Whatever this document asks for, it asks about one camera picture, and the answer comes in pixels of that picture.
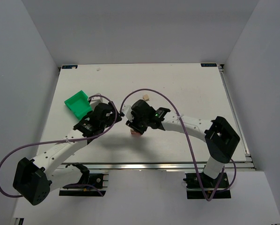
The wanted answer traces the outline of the wood cube with number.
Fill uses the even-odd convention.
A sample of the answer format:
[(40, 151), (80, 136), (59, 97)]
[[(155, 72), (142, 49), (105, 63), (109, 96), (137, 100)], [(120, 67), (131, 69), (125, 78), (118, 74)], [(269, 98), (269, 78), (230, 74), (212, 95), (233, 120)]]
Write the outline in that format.
[(143, 98), (144, 101), (149, 101), (150, 100), (149, 95), (147, 95), (147, 94), (143, 95), (142, 98)]

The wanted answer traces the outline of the red wood block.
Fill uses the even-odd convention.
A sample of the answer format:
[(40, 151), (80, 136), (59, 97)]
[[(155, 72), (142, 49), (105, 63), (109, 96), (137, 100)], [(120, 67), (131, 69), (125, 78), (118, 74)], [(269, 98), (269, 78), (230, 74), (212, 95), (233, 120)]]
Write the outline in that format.
[(136, 136), (141, 136), (141, 134), (140, 134), (140, 133), (135, 132), (135, 131), (132, 131), (132, 132), (131, 132), (131, 135), (132, 135), (132, 136), (135, 136), (135, 137), (136, 137)]

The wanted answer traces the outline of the green plastic tray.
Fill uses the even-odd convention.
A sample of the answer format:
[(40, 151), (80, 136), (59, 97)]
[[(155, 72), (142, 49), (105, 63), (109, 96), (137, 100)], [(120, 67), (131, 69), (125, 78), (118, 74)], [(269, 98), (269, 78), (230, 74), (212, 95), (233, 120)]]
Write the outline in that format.
[(88, 112), (93, 110), (88, 101), (88, 96), (82, 90), (65, 100), (64, 104), (77, 120), (81, 120)]

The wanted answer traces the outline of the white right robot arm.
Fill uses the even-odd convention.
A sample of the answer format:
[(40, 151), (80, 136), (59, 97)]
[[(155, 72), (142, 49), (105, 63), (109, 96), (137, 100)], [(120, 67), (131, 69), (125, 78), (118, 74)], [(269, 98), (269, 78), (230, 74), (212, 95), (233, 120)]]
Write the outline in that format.
[(126, 125), (139, 134), (144, 134), (148, 128), (178, 133), (187, 132), (204, 141), (210, 157), (203, 169), (204, 175), (216, 179), (229, 163), (240, 137), (228, 121), (221, 116), (214, 120), (202, 120), (178, 115), (168, 108), (154, 109), (140, 99), (132, 106), (124, 105), (122, 114), (127, 118)]

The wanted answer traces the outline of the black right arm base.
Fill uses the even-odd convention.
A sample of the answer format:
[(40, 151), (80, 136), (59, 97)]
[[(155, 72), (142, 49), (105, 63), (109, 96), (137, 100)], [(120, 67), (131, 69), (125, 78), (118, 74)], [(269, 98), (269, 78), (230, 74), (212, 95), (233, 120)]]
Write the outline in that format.
[[(204, 175), (204, 173), (200, 173), (199, 175), (205, 190), (205, 194), (207, 198), (210, 198), (220, 176), (218, 176), (216, 179), (212, 179)], [(200, 188), (196, 173), (186, 173), (185, 177), (183, 178), (183, 181), (186, 184), (187, 199), (190, 200), (204, 199), (204, 195)], [(231, 199), (231, 193), (228, 187), (229, 187), (229, 180), (227, 174), (224, 173), (219, 183), (219, 186), (216, 190), (216, 193), (213, 196), (213, 199)]]

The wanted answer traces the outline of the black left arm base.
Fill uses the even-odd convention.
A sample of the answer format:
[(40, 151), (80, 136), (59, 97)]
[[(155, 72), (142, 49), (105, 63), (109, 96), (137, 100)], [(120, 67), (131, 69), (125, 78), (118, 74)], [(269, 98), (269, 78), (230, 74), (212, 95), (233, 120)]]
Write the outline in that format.
[(59, 196), (104, 197), (109, 181), (107, 173), (91, 172), (80, 163), (71, 165), (81, 172), (81, 177), (77, 183), (62, 187)]

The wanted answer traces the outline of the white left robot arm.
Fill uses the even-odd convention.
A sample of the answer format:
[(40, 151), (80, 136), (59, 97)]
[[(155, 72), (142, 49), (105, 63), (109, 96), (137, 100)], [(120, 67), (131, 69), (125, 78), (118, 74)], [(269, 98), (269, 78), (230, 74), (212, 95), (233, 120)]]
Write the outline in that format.
[(32, 159), (21, 159), (16, 168), (13, 187), (32, 205), (40, 204), (57, 188), (95, 188), (89, 182), (90, 171), (83, 164), (71, 163), (64, 169), (59, 166), (121, 120), (113, 102), (99, 103), (62, 142)]

